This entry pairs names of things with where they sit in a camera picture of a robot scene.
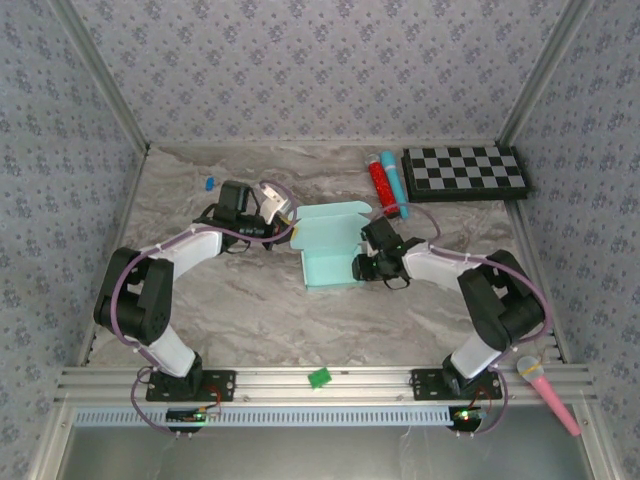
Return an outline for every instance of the small green object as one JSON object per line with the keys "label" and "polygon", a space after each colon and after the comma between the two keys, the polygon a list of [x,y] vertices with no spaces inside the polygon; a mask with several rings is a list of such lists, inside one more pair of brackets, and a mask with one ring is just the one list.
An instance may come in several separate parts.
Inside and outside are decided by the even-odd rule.
{"label": "small green object", "polygon": [[312,374],[309,375],[309,383],[315,390],[316,388],[320,388],[331,381],[331,374],[327,368],[321,368],[320,370],[316,370]]}

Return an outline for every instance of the pink microphone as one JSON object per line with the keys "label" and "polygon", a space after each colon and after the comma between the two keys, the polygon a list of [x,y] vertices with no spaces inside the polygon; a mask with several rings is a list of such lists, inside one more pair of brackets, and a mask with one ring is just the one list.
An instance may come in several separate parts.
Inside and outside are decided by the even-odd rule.
{"label": "pink microphone", "polygon": [[544,376],[542,365],[537,359],[533,357],[522,357],[518,360],[518,373],[536,389],[536,392],[547,402],[547,405],[549,405],[553,413],[556,414],[571,435],[575,437],[582,433],[573,415],[571,415],[567,407],[564,406],[562,400],[560,400],[556,391],[549,383],[549,380]]}

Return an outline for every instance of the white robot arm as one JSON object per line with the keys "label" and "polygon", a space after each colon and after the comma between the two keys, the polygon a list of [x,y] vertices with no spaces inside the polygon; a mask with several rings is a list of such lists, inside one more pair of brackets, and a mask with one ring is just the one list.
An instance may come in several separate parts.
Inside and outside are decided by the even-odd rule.
{"label": "white robot arm", "polygon": [[[177,389],[184,392],[179,394],[183,399],[188,399],[198,388],[202,361],[169,324],[173,282],[197,264],[229,251],[238,241],[234,235],[217,229],[259,239],[268,250],[274,243],[289,241],[290,233],[275,242],[270,239],[275,239],[288,227],[284,214],[291,206],[291,200],[280,196],[268,185],[261,188],[266,198],[258,204],[249,185],[224,182],[218,203],[205,209],[184,232],[141,251],[119,248],[109,262],[94,309],[94,320],[113,332],[110,306],[117,281],[141,252],[157,250],[127,275],[117,299],[117,323],[124,338],[137,345],[136,349],[152,361],[172,388],[177,385]],[[250,197],[256,201],[254,214],[246,213]],[[130,288],[141,282],[141,288]],[[184,381],[175,382],[170,378]]]}
{"label": "white robot arm", "polygon": [[[434,250],[422,239],[405,242],[385,217],[364,227],[362,237],[368,253],[354,260],[354,278],[381,280],[390,288],[389,281],[397,278],[405,286],[411,280],[427,280],[462,293],[475,331],[444,360],[442,370],[444,382],[456,396],[473,388],[494,360],[544,320],[542,306],[522,282],[469,261],[468,255]],[[486,258],[526,276],[509,252],[498,250]],[[502,297],[499,289],[506,289]]]}

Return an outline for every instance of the floral wallpaper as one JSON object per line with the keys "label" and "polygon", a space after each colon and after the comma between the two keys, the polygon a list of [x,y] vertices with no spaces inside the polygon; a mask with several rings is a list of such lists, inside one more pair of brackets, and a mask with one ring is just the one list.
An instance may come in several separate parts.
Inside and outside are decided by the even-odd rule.
{"label": "floral wallpaper", "polygon": [[76,361],[138,158],[45,0],[0,5],[0,479]]}
{"label": "floral wallpaper", "polygon": [[533,234],[574,361],[640,478],[640,4],[596,2],[516,145]]}
{"label": "floral wallpaper", "polygon": [[75,0],[151,142],[494,138],[564,0]]}

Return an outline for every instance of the black and white checkerboard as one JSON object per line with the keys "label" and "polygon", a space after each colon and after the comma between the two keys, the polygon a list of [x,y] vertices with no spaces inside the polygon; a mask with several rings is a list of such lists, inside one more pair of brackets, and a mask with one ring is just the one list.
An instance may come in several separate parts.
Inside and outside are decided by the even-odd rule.
{"label": "black and white checkerboard", "polygon": [[513,148],[409,148],[402,166],[410,202],[515,200],[529,191]]}

